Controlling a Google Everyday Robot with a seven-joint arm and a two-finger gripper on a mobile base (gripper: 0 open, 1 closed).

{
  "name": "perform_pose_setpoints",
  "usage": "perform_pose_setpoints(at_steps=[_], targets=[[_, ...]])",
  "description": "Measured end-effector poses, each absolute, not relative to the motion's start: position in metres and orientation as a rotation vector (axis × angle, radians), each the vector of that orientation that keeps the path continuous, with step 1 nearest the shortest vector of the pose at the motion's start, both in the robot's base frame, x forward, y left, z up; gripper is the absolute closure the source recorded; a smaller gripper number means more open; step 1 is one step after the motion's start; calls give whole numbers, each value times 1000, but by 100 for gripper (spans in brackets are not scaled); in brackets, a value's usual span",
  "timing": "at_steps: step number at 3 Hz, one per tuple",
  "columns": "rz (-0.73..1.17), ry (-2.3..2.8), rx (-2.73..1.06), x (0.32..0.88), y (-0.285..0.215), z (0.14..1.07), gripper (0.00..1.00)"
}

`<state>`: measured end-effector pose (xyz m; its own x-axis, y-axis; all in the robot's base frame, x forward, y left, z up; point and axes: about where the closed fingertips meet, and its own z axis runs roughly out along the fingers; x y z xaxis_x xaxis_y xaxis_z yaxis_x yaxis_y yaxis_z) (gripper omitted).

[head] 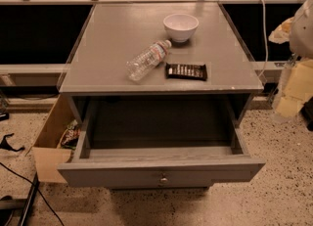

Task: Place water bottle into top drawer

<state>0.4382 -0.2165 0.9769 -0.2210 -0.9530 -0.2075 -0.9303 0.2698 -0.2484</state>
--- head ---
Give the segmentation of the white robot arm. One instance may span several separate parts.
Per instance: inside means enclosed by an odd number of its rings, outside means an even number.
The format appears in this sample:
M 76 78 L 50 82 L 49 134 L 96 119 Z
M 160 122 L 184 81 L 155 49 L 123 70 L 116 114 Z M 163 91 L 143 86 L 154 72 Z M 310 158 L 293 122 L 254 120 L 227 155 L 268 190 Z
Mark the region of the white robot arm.
M 313 0 L 306 0 L 292 18 L 271 32 L 269 40 L 289 42 L 291 51 L 300 58 L 294 66 L 285 65 L 273 102 L 276 115 L 291 118 L 313 97 Z

